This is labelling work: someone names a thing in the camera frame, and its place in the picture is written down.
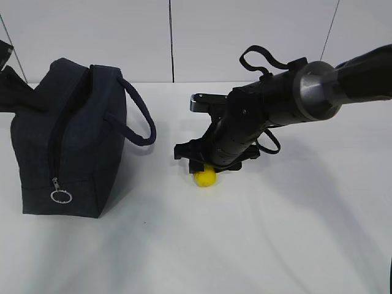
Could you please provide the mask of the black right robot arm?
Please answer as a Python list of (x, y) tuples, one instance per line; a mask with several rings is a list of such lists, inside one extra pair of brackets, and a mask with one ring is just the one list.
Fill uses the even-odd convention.
[(174, 158), (187, 159), (191, 173), (206, 167), (215, 172), (238, 171), (245, 160), (281, 150), (280, 143), (269, 149), (258, 142), (263, 134), (271, 137), (273, 128), (331, 119), (344, 104), (391, 99), (390, 45), (335, 67), (306, 58), (283, 64), (258, 45), (249, 51), (263, 55), (281, 72), (275, 75), (240, 57), (245, 69), (261, 73), (258, 81), (235, 87), (226, 95), (191, 96), (191, 111), (211, 118), (202, 137), (174, 147)]

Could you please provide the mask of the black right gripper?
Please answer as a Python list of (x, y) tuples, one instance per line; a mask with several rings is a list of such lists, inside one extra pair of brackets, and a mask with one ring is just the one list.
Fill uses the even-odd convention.
[(208, 113), (211, 124), (202, 137), (174, 147), (174, 159), (189, 160), (189, 173), (203, 172), (205, 165), (215, 172), (235, 172), (241, 170), (242, 161), (270, 152), (257, 141), (266, 129), (263, 107), (268, 91), (235, 87), (226, 96), (224, 111)]

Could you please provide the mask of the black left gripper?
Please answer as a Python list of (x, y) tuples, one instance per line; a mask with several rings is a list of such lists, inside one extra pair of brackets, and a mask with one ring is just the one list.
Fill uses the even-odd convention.
[(16, 113), (19, 108), (38, 112), (48, 110), (48, 99), (28, 86), (10, 66), (6, 66), (14, 47), (0, 40), (1, 113)]

